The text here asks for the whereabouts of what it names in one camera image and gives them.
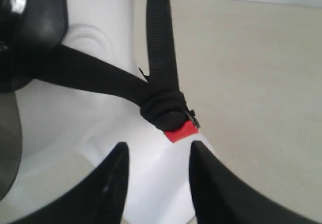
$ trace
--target white mannequin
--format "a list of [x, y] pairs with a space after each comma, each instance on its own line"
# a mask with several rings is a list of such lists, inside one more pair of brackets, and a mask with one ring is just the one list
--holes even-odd
[[[133, 60], [133, 0], [67, 0], [64, 44], [141, 77]], [[124, 218], [130, 224], [185, 224], [194, 216], [188, 181], [190, 144], [171, 143], [121, 98], [33, 81], [17, 92], [23, 159], [0, 202], [0, 224], [25, 216], [71, 189], [116, 143], [130, 147]]]

